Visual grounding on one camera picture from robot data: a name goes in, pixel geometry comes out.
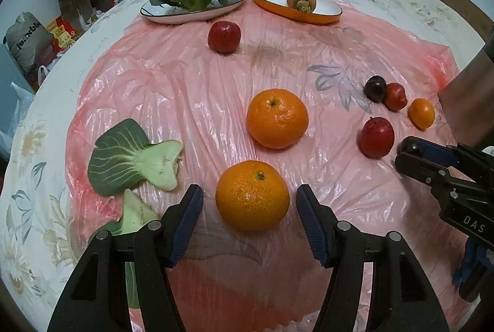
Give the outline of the white gloved right hand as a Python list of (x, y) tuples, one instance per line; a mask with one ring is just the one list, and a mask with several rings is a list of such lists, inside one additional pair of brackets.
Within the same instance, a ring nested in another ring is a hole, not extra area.
[(493, 277), (493, 251), (480, 240), (469, 237), (461, 266), (455, 272), (453, 283), (459, 295), (472, 303)]

